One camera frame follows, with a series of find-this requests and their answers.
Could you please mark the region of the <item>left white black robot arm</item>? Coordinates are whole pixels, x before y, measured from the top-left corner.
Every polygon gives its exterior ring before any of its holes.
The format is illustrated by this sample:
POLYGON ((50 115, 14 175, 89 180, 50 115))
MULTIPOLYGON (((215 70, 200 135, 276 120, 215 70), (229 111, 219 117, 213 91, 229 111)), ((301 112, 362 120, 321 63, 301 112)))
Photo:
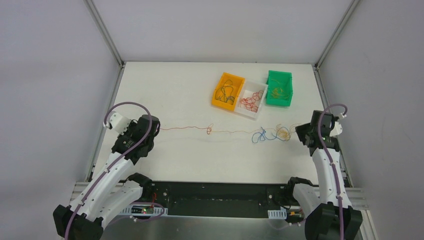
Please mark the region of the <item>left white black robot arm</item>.
POLYGON ((153 197, 153 181, 130 171, 153 149, 160 120, 147 114, 130 120, 113 112, 108 124, 118 136, 101 171, 69 205, 58 205, 53 211, 57 234, 66 240, 99 240, 129 204, 153 197))

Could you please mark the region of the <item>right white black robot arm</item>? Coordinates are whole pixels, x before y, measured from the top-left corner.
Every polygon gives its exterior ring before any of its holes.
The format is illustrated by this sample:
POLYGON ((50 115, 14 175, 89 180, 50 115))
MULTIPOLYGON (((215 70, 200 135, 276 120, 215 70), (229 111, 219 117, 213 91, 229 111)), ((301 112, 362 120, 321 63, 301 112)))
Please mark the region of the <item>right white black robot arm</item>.
POLYGON ((336 123, 333 114, 314 110, 309 123, 295 127, 315 165, 319 193, 313 192, 309 180, 291 177, 283 196, 288 204, 299 203, 303 210, 308 240, 353 240, 363 223, 361 212, 353 208, 344 186, 340 145, 331 136, 336 123))

